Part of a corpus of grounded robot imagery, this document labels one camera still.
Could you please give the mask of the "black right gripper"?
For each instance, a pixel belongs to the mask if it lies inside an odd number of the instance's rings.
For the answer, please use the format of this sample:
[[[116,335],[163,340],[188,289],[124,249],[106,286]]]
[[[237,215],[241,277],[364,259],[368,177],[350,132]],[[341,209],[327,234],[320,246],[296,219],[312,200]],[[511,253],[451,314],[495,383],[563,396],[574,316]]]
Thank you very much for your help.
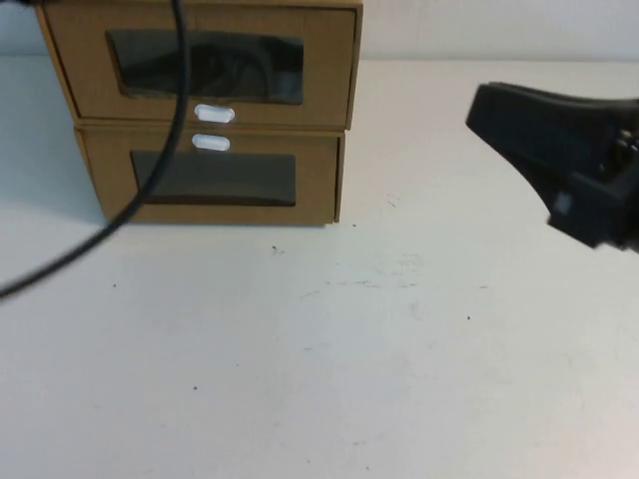
[[[588,246],[623,246],[638,224],[638,100],[593,99],[503,82],[477,88],[466,126]]]

